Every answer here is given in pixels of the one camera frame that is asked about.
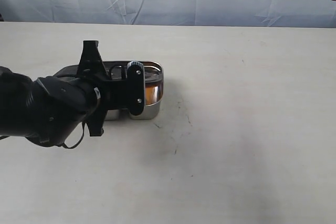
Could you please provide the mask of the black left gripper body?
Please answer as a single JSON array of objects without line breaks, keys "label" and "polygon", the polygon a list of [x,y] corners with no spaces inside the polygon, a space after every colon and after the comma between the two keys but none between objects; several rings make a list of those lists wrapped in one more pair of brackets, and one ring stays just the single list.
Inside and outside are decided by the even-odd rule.
[{"label": "black left gripper body", "polygon": [[103,61],[97,40],[83,41],[77,75],[93,85],[100,99],[94,111],[85,122],[90,136],[103,135],[103,125],[110,110],[122,110],[128,107],[126,63],[122,61]]}]

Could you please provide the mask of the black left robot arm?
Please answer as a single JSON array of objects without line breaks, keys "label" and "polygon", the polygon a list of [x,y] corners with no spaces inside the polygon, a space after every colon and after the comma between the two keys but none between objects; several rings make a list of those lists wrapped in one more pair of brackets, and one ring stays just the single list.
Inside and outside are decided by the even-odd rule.
[{"label": "black left robot arm", "polygon": [[110,110],[143,111],[144,77],[140,62],[114,63],[121,77],[112,77],[96,40],[86,40],[74,70],[30,77],[1,67],[1,138],[24,137],[42,147],[66,147],[78,126],[101,136]]}]

